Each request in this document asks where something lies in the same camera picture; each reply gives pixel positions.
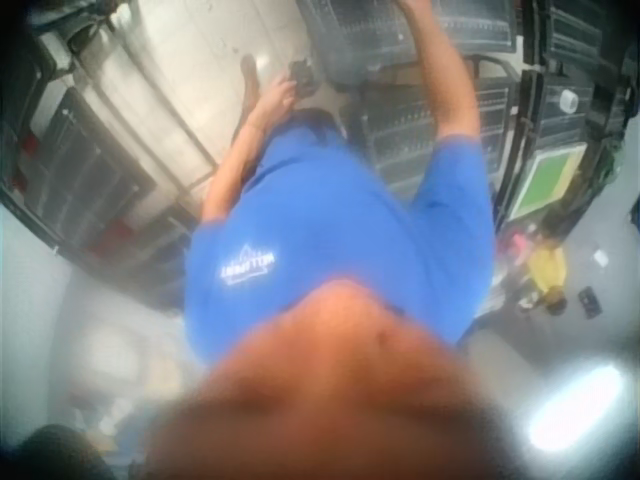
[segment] blue t-shirt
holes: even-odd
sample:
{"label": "blue t-shirt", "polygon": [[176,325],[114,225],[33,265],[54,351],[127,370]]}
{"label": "blue t-shirt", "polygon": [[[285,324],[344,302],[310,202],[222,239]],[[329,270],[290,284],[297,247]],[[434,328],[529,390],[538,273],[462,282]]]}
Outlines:
{"label": "blue t-shirt", "polygon": [[281,129],[227,220],[194,234],[189,342],[201,360],[215,362],[336,278],[457,342],[491,283],[488,183],[480,144],[449,137],[407,207],[337,132],[320,138],[301,125]]}

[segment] bright light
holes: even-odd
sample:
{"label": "bright light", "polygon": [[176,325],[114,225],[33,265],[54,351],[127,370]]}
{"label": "bright light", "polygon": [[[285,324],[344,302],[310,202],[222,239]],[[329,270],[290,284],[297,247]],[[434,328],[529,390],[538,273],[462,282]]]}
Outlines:
{"label": "bright light", "polygon": [[572,383],[534,417],[531,443],[547,452],[570,447],[611,407],[622,383],[622,375],[612,366],[597,368]]}

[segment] white logo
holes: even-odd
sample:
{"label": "white logo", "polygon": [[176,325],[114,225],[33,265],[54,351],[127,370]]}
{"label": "white logo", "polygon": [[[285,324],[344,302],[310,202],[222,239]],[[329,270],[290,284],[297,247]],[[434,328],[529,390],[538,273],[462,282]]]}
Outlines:
{"label": "white logo", "polygon": [[266,275],[276,263],[273,252],[253,250],[249,245],[242,247],[237,258],[220,270],[220,278],[227,285],[242,283],[252,277]]}

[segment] yellow object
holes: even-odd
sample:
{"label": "yellow object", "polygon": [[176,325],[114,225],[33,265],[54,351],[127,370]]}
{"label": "yellow object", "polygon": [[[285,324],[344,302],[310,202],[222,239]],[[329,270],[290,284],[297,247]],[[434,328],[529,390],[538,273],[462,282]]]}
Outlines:
{"label": "yellow object", "polygon": [[567,279],[567,262],[562,248],[536,248],[527,260],[527,267],[529,267],[531,278],[543,295],[553,287],[564,287]]}

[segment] floor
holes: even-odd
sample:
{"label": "floor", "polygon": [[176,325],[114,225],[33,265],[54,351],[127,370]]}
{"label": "floor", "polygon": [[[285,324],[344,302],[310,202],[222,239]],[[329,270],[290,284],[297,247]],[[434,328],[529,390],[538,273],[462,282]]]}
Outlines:
{"label": "floor", "polygon": [[[148,202],[147,217],[170,202],[175,188],[105,109],[95,84],[181,183],[190,185],[213,168],[154,95],[118,44],[118,36],[142,60],[216,162],[224,157],[240,116],[242,56],[255,56],[265,85],[292,60],[310,55],[295,0],[139,0],[131,7],[120,7],[113,21],[116,35],[103,28],[83,54],[91,81],[77,83],[105,123],[160,184],[161,191]],[[344,96],[323,84],[307,103],[337,113],[344,101]],[[196,203],[205,189],[206,183],[193,189]]]}

